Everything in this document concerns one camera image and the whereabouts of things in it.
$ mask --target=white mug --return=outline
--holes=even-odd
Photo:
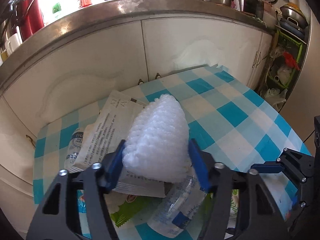
[[[20,41],[18,34],[15,33],[12,35],[4,44],[8,56],[11,55],[21,44],[22,42]]]

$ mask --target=blue gripper pad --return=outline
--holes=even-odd
[[[276,162],[274,162],[274,164],[257,163],[257,164],[253,164],[251,166],[251,169],[255,169],[259,173],[280,173],[284,171],[284,166]]]
[[[106,189],[111,191],[118,183],[123,164],[122,164],[122,152],[125,148],[125,140],[121,140],[117,150],[114,153],[106,154],[103,158],[102,163],[105,166],[106,180],[108,184]]]
[[[210,153],[202,152],[195,139],[189,140],[188,153],[200,186],[205,192],[210,192],[212,184],[209,182],[209,170],[213,168],[215,164],[213,157]]]

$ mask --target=white cabinet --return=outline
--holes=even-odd
[[[0,207],[14,229],[25,239],[35,213],[33,187],[2,166],[0,166]]]
[[[236,24],[203,18],[142,21],[149,80],[201,65],[230,66]]]
[[[0,97],[0,166],[32,185],[35,149],[26,135],[35,140],[5,99]]]
[[[254,62],[257,60],[262,32],[246,26],[236,25],[236,34],[229,50],[229,73],[247,85]]]
[[[142,21],[149,80],[201,65],[224,65],[247,84],[260,44],[261,31],[203,18]]]
[[[141,22],[82,37],[47,55],[4,93],[37,135],[46,124],[106,97],[111,90],[148,81]]]
[[[261,42],[258,50],[258,57],[256,64],[252,66],[252,73],[247,84],[251,89],[255,89],[258,85],[262,70],[266,62],[266,56],[268,55],[271,46],[272,36],[267,33],[262,33]]]

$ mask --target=table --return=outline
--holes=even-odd
[[[307,148],[266,101],[217,65],[201,67],[153,80],[123,91],[149,103],[162,94],[173,95],[181,104],[201,150],[230,169],[247,172],[253,163],[274,161],[287,147],[310,155]],[[53,178],[63,169],[68,143],[78,127],[92,124],[107,99],[84,106],[43,127],[37,137],[33,171],[34,201],[38,205]],[[297,191],[284,174],[262,174],[283,217],[292,207]],[[165,239],[146,224],[151,205],[126,222],[117,233],[120,239]],[[197,239],[201,221],[195,217],[175,239]],[[88,228],[82,228],[88,236]]]

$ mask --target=stainless steel countertop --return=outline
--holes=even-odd
[[[272,34],[262,23],[234,9],[201,0],[111,0],[69,14],[27,39],[0,66],[0,94],[35,62],[88,33],[134,20],[165,14],[195,14],[251,25]]]

